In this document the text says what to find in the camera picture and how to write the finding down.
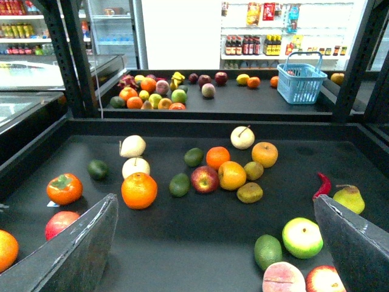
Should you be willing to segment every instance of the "plastic basket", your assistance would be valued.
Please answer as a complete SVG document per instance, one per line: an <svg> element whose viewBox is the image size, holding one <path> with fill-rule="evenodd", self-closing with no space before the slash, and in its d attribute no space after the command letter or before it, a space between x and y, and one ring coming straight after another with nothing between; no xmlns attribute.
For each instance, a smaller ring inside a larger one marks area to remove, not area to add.
<svg viewBox="0 0 389 292"><path fill-rule="evenodd" d="M289 64L289 58L295 54L318 54L316 67L310 64ZM316 102L317 96L327 74L320 71L323 56L320 52L294 52L286 59L285 64L279 64L277 69L277 90L292 105L311 105Z"/></svg>

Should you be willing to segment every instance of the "bottle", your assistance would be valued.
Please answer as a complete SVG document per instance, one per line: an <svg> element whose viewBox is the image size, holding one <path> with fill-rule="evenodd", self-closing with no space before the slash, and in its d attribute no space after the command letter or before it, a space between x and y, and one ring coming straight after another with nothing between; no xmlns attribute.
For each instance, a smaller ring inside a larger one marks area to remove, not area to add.
<svg viewBox="0 0 389 292"><path fill-rule="evenodd" d="M242 38L240 36L238 36L238 39L236 41L236 55L242 55Z"/></svg>
<svg viewBox="0 0 389 292"><path fill-rule="evenodd" d="M231 37L227 35L227 41L225 42L225 54L231 55Z"/></svg>
<svg viewBox="0 0 389 292"><path fill-rule="evenodd" d="M232 36L231 55L236 55L236 36Z"/></svg>

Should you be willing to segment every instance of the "packaged snack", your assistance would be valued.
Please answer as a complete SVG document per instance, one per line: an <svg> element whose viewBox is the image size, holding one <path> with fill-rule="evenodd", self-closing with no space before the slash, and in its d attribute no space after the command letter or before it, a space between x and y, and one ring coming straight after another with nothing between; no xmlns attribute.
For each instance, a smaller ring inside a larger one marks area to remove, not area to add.
<svg viewBox="0 0 389 292"><path fill-rule="evenodd" d="M274 11L275 11L275 3L264 3L262 20L273 21Z"/></svg>
<svg viewBox="0 0 389 292"><path fill-rule="evenodd" d="M261 4L250 2L247 6L246 24L248 26L257 26L260 21Z"/></svg>

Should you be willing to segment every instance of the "green apple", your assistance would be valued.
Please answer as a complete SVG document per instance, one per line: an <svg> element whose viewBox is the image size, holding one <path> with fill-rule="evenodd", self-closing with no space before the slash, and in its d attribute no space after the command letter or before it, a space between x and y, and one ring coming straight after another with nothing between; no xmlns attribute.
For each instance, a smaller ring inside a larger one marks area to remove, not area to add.
<svg viewBox="0 0 389 292"><path fill-rule="evenodd" d="M311 220L297 217L286 223L282 230L285 248L298 259L316 256L323 248L318 225Z"/></svg>
<svg viewBox="0 0 389 292"><path fill-rule="evenodd" d="M182 89L176 89L171 93L171 100L173 102L181 102L185 104L187 101L187 93Z"/></svg>
<svg viewBox="0 0 389 292"><path fill-rule="evenodd" d="M156 110L158 108L158 103L160 102L161 99L162 99L162 96L160 96L157 93L153 93L148 98L148 101L151 103L151 106Z"/></svg>

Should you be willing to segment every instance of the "orange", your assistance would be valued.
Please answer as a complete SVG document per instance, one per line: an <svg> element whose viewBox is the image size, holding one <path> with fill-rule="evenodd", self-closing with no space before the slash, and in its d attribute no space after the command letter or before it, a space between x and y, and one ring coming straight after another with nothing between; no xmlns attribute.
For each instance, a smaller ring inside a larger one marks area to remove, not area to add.
<svg viewBox="0 0 389 292"><path fill-rule="evenodd" d="M278 86L278 76L274 76L270 79L270 86L273 88L277 88Z"/></svg>
<svg viewBox="0 0 389 292"><path fill-rule="evenodd" d="M212 167L216 171L219 169L220 165L222 165L226 161L229 161L230 159L230 152L222 146L217 146L209 149L205 157L207 165Z"/></svg>
<svg viewBox="0 0 389 292"><path fill-rule="evenodd" d="M246 183L246 171L235 161L226 161L218 170L219 182L222 189L237 190Z"/></svg>
<svg viewBox="0 0 389 292"><path fill-rule="evenodd" d="M157 81L152 78L146 77L142 82L140 82L140 88L151 94L157 88Z"/></svg>
<svg viewBox="0 0 389 292"><path fill-rule="evenodd" d="M133 96L127 100L127 108L141 108L143 101L140 97Z"/></svg>
<svg viewBox="0 0 389 292"><path fill-rule="evenodd" d="M253 161L259 162L265 169L272 167L278 159L278 150L274 144L259 142L251 151Z"/></svg>
<svg viewBox="0 0 389 292"><path fill-rule="evenodd" d="M135 172L122 184L124 203L131 209L146 209L157 197L157 183L147 173Z"/></svg>
<svg viewBox="0 0 389 292"><path fill-rule="evenodd" d="M7 231L0 230L0 273L4 272L18 257L19 244Z"/></svg>
<svg viewBox="0 0 389 292"><path fill-rule="evenodd" d="M136 92L136 90L134 88L131 88L131 87L124 87L120 93L119 93L119 97L121 97L122 99L124 99L124 101L126 102L130 97L133 97L133 96L138 96L138 92Z"/></svg>
<svg viewBox="0 0 389 292"><path fill-rule="evenodd" d="M261 84L261 80L258 77L250 77L247 81L249 88L257 88Z"/></svg>

